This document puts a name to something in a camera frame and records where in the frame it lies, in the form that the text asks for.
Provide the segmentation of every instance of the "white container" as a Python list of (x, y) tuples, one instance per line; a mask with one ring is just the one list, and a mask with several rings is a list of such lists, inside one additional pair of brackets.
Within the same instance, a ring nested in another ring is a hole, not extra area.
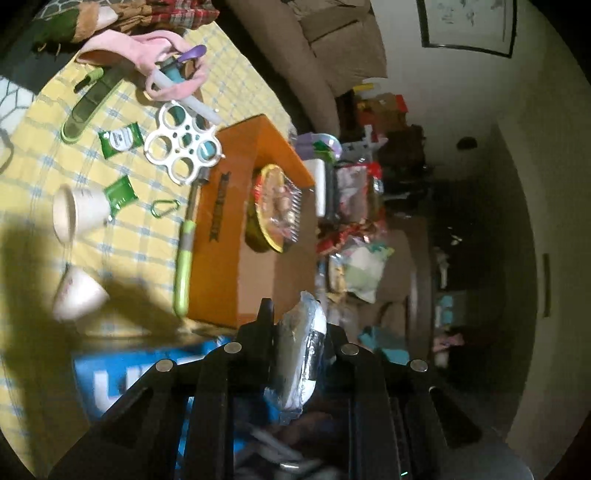
[(80, 267), (69, 267), (53, 302), (53, 317), (62, 322), (76, 320), (102, 307), (109, 294)]
[(104, 226), (110, 215), (111, 205), (102, 190), (62, 185), (53, 197), (53, 229), (63, 244)]

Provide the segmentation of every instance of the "metal screw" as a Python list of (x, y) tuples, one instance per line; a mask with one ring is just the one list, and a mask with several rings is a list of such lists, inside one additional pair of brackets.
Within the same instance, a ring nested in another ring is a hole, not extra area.
[(242, 350), (242, 345), (238, 342), (230, 342), (223, 346), (226, 353), (238, 353)]
[(174, 367), (172, 360), (165, 358), (156, 364), (156, 370), (159, 372), (170, 372)]
[(410, 368), (412, 368), (415, 372), (426, 372), (429, 368), (427, 362), (425, 360), (421, 360), (420, 358), (416, 358), (412, 362), (410, 362)]
[(343, 355), (354, 356), (359, 353), (359, 347), (354, 343), (346, 343), (340, 348), (340, 351), (343, 352)]

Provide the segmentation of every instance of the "pink cloth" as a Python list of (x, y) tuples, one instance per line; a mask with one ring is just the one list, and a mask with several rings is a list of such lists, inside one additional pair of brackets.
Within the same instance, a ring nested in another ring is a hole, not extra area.
[(131, 61), (146, 76), (146, 92), (154, 100), (167, 102), (192, 95), (207, 80), (207, 66), (200, 58), (196, 61), (193, 77), (174, 86), (154, 90), (156, 62), (166, 60), (175, 53), (185, 53), (192, 46), (180, 35), (168, 30), (156, 30), (145, 35), (128, 36), (114, 30), (105, 30), (92, 37), (79, 50), (76, 61), (91, 65), (110, 66), (122, 59)]

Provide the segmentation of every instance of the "white wall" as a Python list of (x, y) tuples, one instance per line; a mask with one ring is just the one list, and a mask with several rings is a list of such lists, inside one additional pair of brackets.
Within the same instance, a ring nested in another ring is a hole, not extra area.
[(499, 127), (527, 199), (538, 271), (542, 254), (550, 256), (551, 315), (538, 312), (528, 379), (507, 437), (543, 478), (591, 406), (591, 85), (555, 31), (548, 31), (537, 82)]
[[(518, 0), (513, 57), (448, 48), (423, 48), (415, 0), (372, 0), (386, 57), (388, 78), (375, 79), (380, 92), (404, 95), (409, 123), (423, 126), (426, 155), (438, 177), (459, 178), (474, 171), (485, 152), (491, 126), (520, 97), (539, 72), (545, 51), (545, 18), (527, 0)], [(458, 152), (461, 137), (480, 148)]]

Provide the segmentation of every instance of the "green wet wipe packet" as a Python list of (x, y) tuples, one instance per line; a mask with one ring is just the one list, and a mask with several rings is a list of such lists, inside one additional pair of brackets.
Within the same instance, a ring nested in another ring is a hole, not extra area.
[(144, 139), (137, 122), (116, 130), (99, 132), (99, 138), (105, 158), (144, 145)]

